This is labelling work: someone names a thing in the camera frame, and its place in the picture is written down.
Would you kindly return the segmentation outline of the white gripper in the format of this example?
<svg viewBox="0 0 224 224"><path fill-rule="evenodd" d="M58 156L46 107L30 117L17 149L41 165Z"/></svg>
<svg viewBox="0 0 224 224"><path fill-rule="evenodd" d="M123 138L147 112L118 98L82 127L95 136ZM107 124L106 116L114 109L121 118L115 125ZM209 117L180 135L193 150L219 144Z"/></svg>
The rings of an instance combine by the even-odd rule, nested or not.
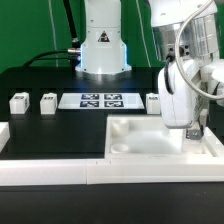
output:
<svg viewBox="0 0 224 224"><path fill-rule="evenodd" d="M192 84L202 91L198 94L183 79L176 61L167 59L158 75L158 92L163 123L170 129L187 129L186 138L200 140L203 132L191 128L211 98L224 101L224 59L215 60L204 67L194 59L184 60L183 69Z"/></svg>

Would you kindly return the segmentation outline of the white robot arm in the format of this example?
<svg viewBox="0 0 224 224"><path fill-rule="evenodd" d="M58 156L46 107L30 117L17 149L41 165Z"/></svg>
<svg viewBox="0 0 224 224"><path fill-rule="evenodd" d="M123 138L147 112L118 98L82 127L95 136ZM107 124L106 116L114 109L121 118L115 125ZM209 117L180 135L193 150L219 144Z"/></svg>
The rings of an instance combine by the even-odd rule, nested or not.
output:
<svg viewBox="0 0 224 224"><path fill-rule="evenodd" d="M163 123L184 129L199 140L204 134L211 100L222 81L217 6L214 0L147 0L157 58L165 63L158 75ZM102 81L131 70L121 39L121 1L84 0L86 38L81 44L78 75Z"/></svg>

